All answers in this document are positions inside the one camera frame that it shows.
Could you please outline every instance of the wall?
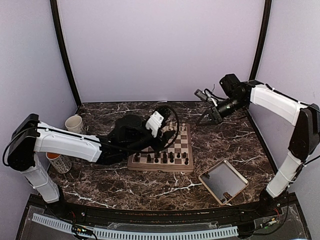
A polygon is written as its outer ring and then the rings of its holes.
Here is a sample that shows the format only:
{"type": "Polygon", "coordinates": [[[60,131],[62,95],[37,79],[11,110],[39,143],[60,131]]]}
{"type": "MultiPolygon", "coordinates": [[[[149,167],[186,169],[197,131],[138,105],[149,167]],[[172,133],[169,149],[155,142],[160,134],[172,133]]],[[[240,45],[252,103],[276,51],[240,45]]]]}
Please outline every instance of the wall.
{"type": "MultiPolygon", "coordinates": [[[[50,1],[1,1],[0,56],[2,156],[12,132],[30,113],[62,127],[76,104],[61,60],[50,1]]],[[[19,172],[0,164],[1,239],[16,239],[31,191],[19,172]]]]}
{"type": "MultiPolygon", "coordinates": [[[[320,105],[320,1],[274,0],[257,79],[306,103],[320,105]]],[[[250,107],[278,166],[288,151],[293,127],[282,118],[250,107]]],[[[320,154],[318,146],[312,157],[320,154]]],[[[292,185],[312,239],[320,239],[320,161],[305,168],[292,185]]]]}
{"type": "Polygon", "coordinates": [[[82,101],[192,101],[225,74],[248,79],[264,2],[59,0],[82,101]]]}

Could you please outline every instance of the marble surface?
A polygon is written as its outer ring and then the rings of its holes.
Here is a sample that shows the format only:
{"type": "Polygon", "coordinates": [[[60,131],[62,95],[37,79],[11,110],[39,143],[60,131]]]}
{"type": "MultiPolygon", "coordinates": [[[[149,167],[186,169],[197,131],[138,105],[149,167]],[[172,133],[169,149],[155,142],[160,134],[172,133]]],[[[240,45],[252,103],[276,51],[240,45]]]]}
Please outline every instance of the marble surface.
{"type": "MultiPolygon", "coordinates": [[[[149,116],[164,103],[85,103],[82,116],[87,134],[107,135],[115,120],[126,114],[149,116]]],[[[49,175],[59,184],[68,202],[123,210],[196,210],[220,205],[200,183],[198,176],[222,160],[231,163],[249,182],[231,205],[259,200],[259,193],[274,173],[260,142],[242,111],[215,126],[196,127],[208,105],[202,102],[170,102],[181,123],[190,124],[194,172],[146,172],[127,169],[126,162],[98,165],[72,158],[72,169],[49,175]]]]}

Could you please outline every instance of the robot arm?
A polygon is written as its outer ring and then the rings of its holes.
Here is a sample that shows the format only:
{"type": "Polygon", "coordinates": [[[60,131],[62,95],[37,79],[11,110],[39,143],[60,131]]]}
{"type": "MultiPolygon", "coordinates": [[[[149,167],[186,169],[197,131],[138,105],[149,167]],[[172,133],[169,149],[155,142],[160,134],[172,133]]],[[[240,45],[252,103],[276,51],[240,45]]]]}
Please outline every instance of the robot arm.
{"type": "MultiPolygon", "coordinates": [[[[303,164],[320,142],[320,115],[315,104],[310,106],[276,91],[267,84],[256,80],[240,82],[236,75],[228,74],[220,80],[227,99],[212,104],[200,117],[197,124],[216,125],[223,118],[242,107],[254,104],[266,108],[293,125],[294,131],[288,147],[289,152],[275,177],[267,185],[266,191],[272,197],[278,197],[293,183],[303,164]]],[[[204,91],[197,90],[195,95],[205,102],[211,102],[204,91]]]]}
{"type": "Polygon", "coordinates": [[[36,152],[61,154],[110,165],[149,146],[155,151],[161,151],[176,133],[162,131],[170,111],[174,113],[179,125],[175,111],[170,106],[161,106],[148,119],[138,115],[126,115],[118,119],[114,129],[106,136],[65,131],[39,121],[36,114],[30,114],[12,134],[7,163],[6,151],[2,160],[6,166],[20,171],[41,194],[51,211],[61,217],[67,213],[63,192],[50,179],[36,152]]]}

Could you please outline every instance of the metal tray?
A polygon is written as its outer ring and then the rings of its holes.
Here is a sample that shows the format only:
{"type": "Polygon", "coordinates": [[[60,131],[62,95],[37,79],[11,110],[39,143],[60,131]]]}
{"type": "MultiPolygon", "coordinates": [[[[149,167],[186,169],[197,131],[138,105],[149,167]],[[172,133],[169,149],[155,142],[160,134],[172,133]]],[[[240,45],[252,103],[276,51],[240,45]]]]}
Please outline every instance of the metal tray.
{"type": "Polygon", "coordinates": [[[199,176],[220,205],[226,205],[248,186],[245,179],[228,161],[223,160],[199,176]]]}

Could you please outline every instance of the white cup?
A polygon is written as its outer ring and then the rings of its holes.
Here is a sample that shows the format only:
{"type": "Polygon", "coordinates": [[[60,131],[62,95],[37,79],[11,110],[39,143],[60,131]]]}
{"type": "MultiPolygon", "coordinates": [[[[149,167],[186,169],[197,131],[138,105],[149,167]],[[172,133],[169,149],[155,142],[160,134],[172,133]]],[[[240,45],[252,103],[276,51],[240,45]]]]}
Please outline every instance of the white cup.
{"type": "Polygon", "coordinates": [[[80,117],[79,115],[73,115],[69,117],[65,121],[64,125],[69,132],[73,132],[76,134],[86,134],[84,122],[82,121],[82,117],[80,117]]]}

